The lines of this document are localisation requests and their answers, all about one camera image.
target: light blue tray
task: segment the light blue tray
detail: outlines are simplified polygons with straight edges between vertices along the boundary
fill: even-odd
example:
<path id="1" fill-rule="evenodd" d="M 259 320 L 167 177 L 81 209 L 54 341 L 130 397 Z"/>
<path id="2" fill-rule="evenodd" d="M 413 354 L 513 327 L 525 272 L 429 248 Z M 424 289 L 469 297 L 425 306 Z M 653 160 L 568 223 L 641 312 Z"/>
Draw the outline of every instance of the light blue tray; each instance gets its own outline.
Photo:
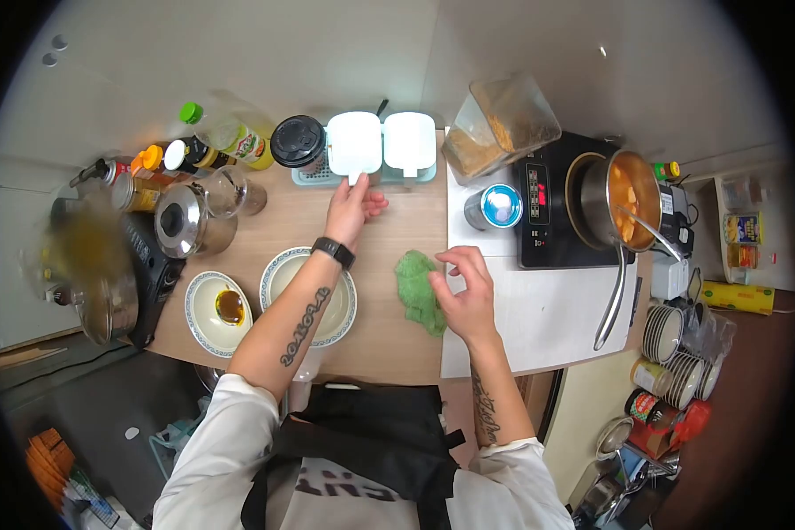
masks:
<path id="1" fill-rule="evenodd" d="M 329 144 L 329 131 L 327 132 L 327 144 Z M 403 170 L 396 170 L 392 167 L 386 165 L 386 162 L 383 161 L 383 164 L 380 166 L 380 170 L 377 171 L 380 174 L 380 184 L 381 185 L 403 185 Z M 419 170 L 418 176 L 416 177 L 415 181 L 418 184 L 423 184 L 424 182 L 429 182 L 433 180 L 435 176 L 435 164 L 433 166 L 427 168 L 426 170 Z M 341 184 L 341 179 L 344 178 L 343 176 L 336 175 L 332 171 L 329 170 L 329 164 L 325 162 L 324 167 L 318 173 L 301 173 L 298 170 L 292 169 L 291 171 L 291 179 L 294 181 L 295 184 L 298 186 L 321 186 L 321 187 L 338 187 Z"/>

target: forearm tattoo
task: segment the forearm tattoo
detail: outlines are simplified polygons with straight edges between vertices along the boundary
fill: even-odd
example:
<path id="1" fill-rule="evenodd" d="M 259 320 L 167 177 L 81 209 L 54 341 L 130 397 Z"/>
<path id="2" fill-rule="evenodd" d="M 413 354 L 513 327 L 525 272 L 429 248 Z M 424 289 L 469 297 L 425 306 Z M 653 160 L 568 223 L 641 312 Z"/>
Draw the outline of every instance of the forearm tattoo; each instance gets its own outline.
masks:
<path id="1" fill-rule="evenodd" d="M 501 426 L 494 419 L 495 400 L 489 397 L 489 393 L 483 388 L 480 375 L 477 374 L 474 366 L 471 366 L 471 387 L 474 389 L 474 408 L 480 419 L 478 429 L 486 432 L 490 442 L 497 443 L 498 435 L 495 433 L 501 430 Z"/>
<path id="2" fill-rule="evenodd" d="M 300 324 L 297 325 L 294 335 L 292 335 L 294 340 L 286 346 L 286 353 L 280 357 L 280 363 L 286 366 L 286 368 L 291 366 L 294 362 L 297 352 L 300 351 L 300 345 L 306 340 L 306 336 L 309 334 L 309 328 L 311 328 L 312 324 L 315 322 L 315 314 L 321 311 L 321 306 L 324 305 L 324 301 L 327 300 L 330 293 L 331 291 L 329 288 L 319 289 L 315 293 L 315 303 L 310 303 L 306 306 L 303 318 Z"/>

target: green cap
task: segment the green cap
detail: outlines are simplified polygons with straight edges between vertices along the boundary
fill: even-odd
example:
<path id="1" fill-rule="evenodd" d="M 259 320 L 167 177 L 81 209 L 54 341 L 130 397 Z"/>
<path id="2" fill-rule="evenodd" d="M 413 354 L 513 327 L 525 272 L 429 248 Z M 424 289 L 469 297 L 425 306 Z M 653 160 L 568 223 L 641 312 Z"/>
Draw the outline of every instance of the green cap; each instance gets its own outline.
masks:
<path id="1" fill-rule="evenodd" d="M 180 109 L 180 120 L 188 124 L 195 124 L 203 116 L 203 108 L 197 103 L 190 101 Z"/>

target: white sleeve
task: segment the white sleeve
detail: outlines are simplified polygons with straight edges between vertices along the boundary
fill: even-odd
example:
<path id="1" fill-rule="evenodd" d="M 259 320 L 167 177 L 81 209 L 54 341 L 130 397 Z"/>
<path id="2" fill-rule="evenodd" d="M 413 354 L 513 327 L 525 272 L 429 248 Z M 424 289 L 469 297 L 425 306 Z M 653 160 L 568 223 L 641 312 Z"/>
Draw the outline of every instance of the white sleeve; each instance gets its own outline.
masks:
<path id="1" fill-rule="evenodd" d="M 574 528 L 541 458 L 545 448 L 535 438 L 480 449 L 471 471 L 505 486 L 518 506 L 524 528 Z"/>
<path id="2" fill-rule="evenodd" d="M 173 508 L 178 493 L 205 479 L 248 468 L 255 473 L 279 421 L 271 392 L 252 387 L 239 375 L 221 376 L 206 417 L 182 450 L 154 514 Z"/>

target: cloth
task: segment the cloth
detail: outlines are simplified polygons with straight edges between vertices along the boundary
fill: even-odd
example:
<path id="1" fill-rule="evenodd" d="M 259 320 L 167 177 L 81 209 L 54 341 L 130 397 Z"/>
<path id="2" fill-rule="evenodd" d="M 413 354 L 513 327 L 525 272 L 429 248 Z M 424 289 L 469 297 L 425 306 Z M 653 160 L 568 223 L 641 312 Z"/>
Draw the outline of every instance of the cloth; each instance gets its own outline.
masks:
<path id="1" fill-rule="evenodd" d="M 445 334 L 445 314 L 435 299 L 427 273 L 435 270 L 435 263 L 418 250 L 409 250 L 395 266 L 397 295 L 406 306 L 406 319 L 424 325 L 434 337 Z"/>
<path id="2" fill-rule="evenodd" d="M 279 424 L 264 388 L 224 374 L 206 418 L 177 461 L 153 509 L 153 528 L 241 528 L 240 514 Z M 573 528 L 535 438 L 483 448 L 454 475 L 447 513 L 454 530 Z M 418 528 L 414 503 L 323 459 L 269 476 L 269 529 Z"/>

